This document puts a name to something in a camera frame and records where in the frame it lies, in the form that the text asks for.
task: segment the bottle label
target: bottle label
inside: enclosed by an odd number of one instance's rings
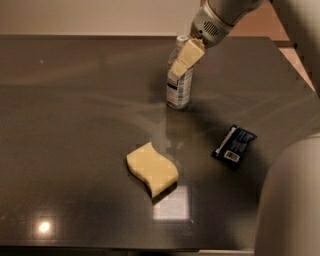
[[[167,81],[167,101],[183,107],[190,100],[193,68],[189,69],[178,81]]]

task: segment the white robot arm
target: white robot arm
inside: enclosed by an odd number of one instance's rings
[[[190,35],[202,39],[206,47],[220,43],[247,13],[264,0],[208,0],[193,19]]]
[[[205,48],[220,43],[234,25],[264,0],[207,0],[193,19],[190,38],[170,68],[170,80],[178,80],[202,58]]]

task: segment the yellow sponge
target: yellow sponge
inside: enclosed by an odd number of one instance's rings
[[[130,171],[147,184],[152,198],[159,195],[178,180],[176,166],[160,155],[151,142],[127,155]]]

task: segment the spray bottle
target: spray bottle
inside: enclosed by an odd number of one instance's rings
[[[168,59],[168,71],[177,58],[182,46],[189,40],[188,36],[178,36],[176,39],[176,48],[170,54]],[[173,81],[167,78],[167,105],[173,109],[184,109],[188,106],[190,100],[190,89],[193,75],[193,67],[180,77]]]

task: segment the bottle cap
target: bottle cap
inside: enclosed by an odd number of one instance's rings
[[[188,36],[180,35],[180,36],[177,36],[176,44],[177,44],[178,47],[181,47],[181,46],[184,45],[188,40],[189,40],[189,37],[188,37]]]

